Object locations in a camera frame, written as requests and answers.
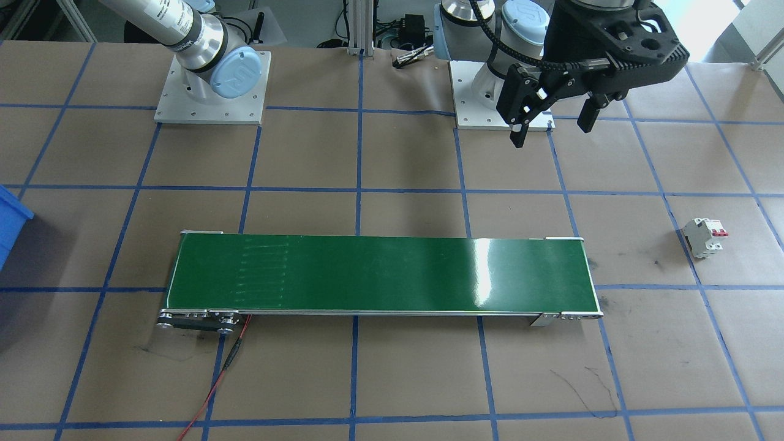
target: silver robot arm segment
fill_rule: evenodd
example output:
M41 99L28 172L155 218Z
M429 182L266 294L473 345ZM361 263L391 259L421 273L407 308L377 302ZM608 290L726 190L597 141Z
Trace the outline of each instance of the silver robot arm segment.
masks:
M100 1L169 48L180 65L223 98L245 95L261 76L253 48L220 18L201 14L184 0Z

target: black wire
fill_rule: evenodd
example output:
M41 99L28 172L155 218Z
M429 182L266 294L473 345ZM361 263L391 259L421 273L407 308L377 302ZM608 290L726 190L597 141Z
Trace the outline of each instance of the black wire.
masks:
M501 52L505 53L508 56L511 56L517 61L522 61L526 64L531 64L532 66L536 66L542 69L547 69L551 71L566 71L567 65L566 63L553 63L551 61L542 61L537 60L536 58L531 58L530 56L524 55L519 53L518 51L510 48L504 42L501 41L501 38L496 37L493 34L493 31L487 24L487 20L482 17L482 12L479 10L479 5L477 4L477 0L468 0L471 4L471 9L474 11L474 15L477 17L479 21L479 27L481 27L482 31L490 38L490 41L493 43L494 46L498 46L498 49Z
M343 0L343 22L346 24L346 40L351 40L351 31L348 28L348 0Z
M495 36L501 38L501 20L495 21ZM498 46L493 45L492 49L490 49L490 56L488 56L487 65L492 68L492 63L495 61L495 55L498 53Z
M236 27L237 29L239 29L239 30L240 30L240 32L242 32L242 36L243 36L243 37L245 37L245 43L249 43L249 42L250 42L250 38L248 37L248 33L247 33L247 32L245 32L245 29L243 29L241 26L237 26L236 24L234 24L234 23L229 23L229 22L226 22L226 25L227 25L227 26L234 26L234 27Z
M253 33L253 28L245 20L239 19L239 18L237 18L235 16L225 16L223 19L224 20L236 20L236 21L244 24L245 26L247 26L248 30L250 31L251 34Z
M250 33L250 35L246 34L244 30L242 30L242 34L243 34L243 35L245 35L245 42L249 42L249 41L250 41L250 36L252 36L252 35L253 35L253 28L252 28L252 27L250 27L250 25L248 24L248 22L246 22L246 21L244 21L244 20L241 20L241 19L238 19L237 17L233 17L233 16L225 16L223 19L224 19L224 20L236 20L236 21L238 21L238 22L240 22L240 23L244 24L245 26L247 26L247 27L248 27L248 31L249 31L249 33ZM236 24L234 25L234 27L236 27L236 28L238 28L238 29L242 29L241 27L237 26Z
M343 9L342 9L342 10L341 10L341 11L338 13L338 16L337 16L337 18L335 18L335 35L337 35L337 36L338 36L338 37L340 37L340 38L345 38L345 39L347 40L347 39L348 39L348 37L347 37L347 36L346 36L346 37L343 37L343 36L342 36L342 35L341 35L341 34L338 32L338 22L340 22L340 17L341 17L343 14L345 14L346 12L347 12L347 11L346 11L346 2L343 2Z

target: green conveyor belt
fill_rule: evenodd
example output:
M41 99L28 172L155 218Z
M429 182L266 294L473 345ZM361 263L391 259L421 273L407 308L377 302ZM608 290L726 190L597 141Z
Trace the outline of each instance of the green conveyor belt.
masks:
M196 232L163 311L601 316L581 239Z

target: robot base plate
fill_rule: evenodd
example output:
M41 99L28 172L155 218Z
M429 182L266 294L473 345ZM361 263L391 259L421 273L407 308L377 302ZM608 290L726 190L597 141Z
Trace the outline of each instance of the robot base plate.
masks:
M174 124L260 124L272 55L269 51L257 53L262 66L259 81L250 92L231 100L218 96L206 83L204 90L209 97L197 100L194 91L187 89L184 68L173 59L154 120Z
M496 109L485 107L471 92L471 82L485 63L478 61L450 61L452 98L455 101L458 129L509 130ZM555 128L553 116L547 112L536 116L528 127L532 132L543 132Z

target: circuit breaker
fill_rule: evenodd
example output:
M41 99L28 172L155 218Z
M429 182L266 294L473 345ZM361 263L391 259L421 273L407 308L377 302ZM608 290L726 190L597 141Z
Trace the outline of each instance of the circuit breaker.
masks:
M704 259L722 250L721 241L730 234L720 220L696 217L683 229L691 255Z

